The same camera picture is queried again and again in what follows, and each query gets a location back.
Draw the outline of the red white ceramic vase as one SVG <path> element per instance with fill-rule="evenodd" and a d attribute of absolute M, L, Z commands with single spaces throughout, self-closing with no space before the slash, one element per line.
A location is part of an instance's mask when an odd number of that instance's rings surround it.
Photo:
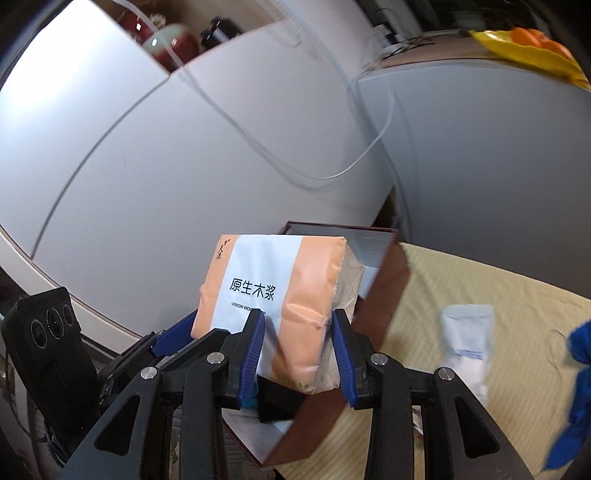
<path fill-rule="evenodd" d="M 200 54 L 197 37 L 187 27 L 179 23 L 169 24 L 160 13 L 147 14 L 147 18 L 156 32 L 129 10 L 119 15 L 117 23 L 168 72 L 173 72 Z"/>

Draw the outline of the striped yellow tablecloth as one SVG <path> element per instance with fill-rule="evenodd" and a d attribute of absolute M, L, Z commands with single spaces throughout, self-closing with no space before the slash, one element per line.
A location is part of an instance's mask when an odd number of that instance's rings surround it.
<path fill-rule="evenodd" d="M 382 351 L 416 370 L 454 368 L 534 477 L 559 478 L 545 464 L 585 368 L 568 336 L 589 320 L 589 299 L 424 247 L 404 251 L 410 282 Z"/>

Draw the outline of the white power strip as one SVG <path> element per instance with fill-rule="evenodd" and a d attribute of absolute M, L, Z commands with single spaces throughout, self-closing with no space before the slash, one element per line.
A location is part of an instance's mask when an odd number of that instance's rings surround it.
<path fill-rule="evenodd" d="M 406 39 L 405 34 L 398 33 L 394 28 L 386 23 L 378 24 L 374 27 L 374 33 L 381 45 L 396 45 Z"/>

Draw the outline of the yellow leaf fruit plate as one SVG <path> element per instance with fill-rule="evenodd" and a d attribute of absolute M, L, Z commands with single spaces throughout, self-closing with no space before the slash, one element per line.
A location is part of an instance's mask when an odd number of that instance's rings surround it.
<path fill-rule="evenodd" d="M 538 32 L 540 38 L 546 36 L 543 32 Z M 516 44 L 512 41 L 511 30 L 470 30 L 469 33 L 477 42 L 499 57 L 543 70 L 581 88 L 590 89 L 590 83 L 575 59 L 566 59 L 542 47 Z"/>

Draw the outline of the right orange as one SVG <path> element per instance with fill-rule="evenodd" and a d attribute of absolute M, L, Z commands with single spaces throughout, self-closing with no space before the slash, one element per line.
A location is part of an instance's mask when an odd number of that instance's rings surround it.
<path fill-rule="evenodd" d="M 549 39 L 548 37 L 544 36 L 539 39 L 540 46 L 546 50 L 552 51 L 555 54 L 558 54 L 566 59 L 573 60 L 574 57 L 572 56 L 571 52 L 562 44 Z"/>

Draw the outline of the white paper pouch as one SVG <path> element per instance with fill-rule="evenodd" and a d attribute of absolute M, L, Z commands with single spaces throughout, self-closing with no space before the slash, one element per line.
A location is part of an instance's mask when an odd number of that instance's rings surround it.
<path fill-rule="evenodd" d="M 494 307 L 486 304 L 449 305 L 441 313 L 443 366 L 453 369 L 484 406 L 495 320 Z"/>

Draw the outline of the dark red storage box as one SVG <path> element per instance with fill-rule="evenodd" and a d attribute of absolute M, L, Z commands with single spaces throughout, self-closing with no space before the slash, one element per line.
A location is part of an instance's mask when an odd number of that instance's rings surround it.
<path fill-rule="evenodd" d="M 352 327 L 380 350 L 410 280 L 410 269 L 399 232 L 394 229 L 290 221 L 286 235 L 342 236 L 365 265 L 361 299 L 356 302 Z M 329 435 L 346 409 L 339 390 L 305 399 L 294 421 L 262 423 L 243 411 L 224 410 L 229 434 L 259 467 L 273 467 L 307 459 Z"/>

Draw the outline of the dark bottle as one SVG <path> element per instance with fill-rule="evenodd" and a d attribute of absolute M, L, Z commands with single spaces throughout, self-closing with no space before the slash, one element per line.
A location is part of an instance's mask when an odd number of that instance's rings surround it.
<path fill-rule="evenodd" d="M 200 33 L 201 46 L 209 50 L 242 34 L 242 28 L 231 19 L 214 17 L 211 25 Z"/>

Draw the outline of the blue terry towel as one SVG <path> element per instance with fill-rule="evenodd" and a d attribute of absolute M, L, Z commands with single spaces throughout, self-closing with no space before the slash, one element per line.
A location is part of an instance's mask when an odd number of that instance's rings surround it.
<path fill-rule="evenodd" d="M 590 321 L 570 333 L 568 349 L 585 368 L 576 377 L 568 426 L 550 449 L 546 469 L 559 469 L 573 460 L 590 437 Z"/>

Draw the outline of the black knit glove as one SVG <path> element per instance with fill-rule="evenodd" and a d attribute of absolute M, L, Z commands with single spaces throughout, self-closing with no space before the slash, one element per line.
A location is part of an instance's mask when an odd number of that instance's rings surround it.
<path fill-rule="evenodd" d="M 262 376 L 256 377 L 256 411 L 262 423 L 294 420 L 307 398 L 307 394 L 284 387 Z"/>

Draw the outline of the left orange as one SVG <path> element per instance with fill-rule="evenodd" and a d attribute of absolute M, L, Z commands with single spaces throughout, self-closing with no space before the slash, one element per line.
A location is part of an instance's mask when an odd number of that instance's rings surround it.
<path fill-rule="evenodd" d="M 541 47 L 539 32 L 534 29 L 513 28 L 511 38 L 514 43 L 519 45 Z"/>

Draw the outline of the orange white tissue pack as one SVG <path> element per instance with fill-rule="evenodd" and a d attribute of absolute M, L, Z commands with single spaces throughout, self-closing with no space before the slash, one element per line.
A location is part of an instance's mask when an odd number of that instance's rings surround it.
<path fill-rule="evenodd" d="M 223 234 L 200 286 L 191 336 L 238 333 L 259 309 L 266 330 L 257 374 L 304 394 L 335 389 L 332 311 L 353 315 L 364 272 L 342 236 Z"/>

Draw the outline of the orange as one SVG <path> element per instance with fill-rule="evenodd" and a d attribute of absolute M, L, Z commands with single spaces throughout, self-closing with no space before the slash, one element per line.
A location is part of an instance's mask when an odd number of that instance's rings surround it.
<path fill-rule="evenodd" d="M 552 51 L 555 54 L 558 54 L 566 59 L 573 60 L 574 57 L 572 56 L 571 52 L 562 44 L 549 39 L 548 37 L 544 36 L 539 39 L 540 46 L 546 50 Z"/>
<path fill-rule="evenodd" d="M 511 38 L 514 43 L 519 45 L 541 47 L 539 32 L 534 29 L 513 28 Z"/>

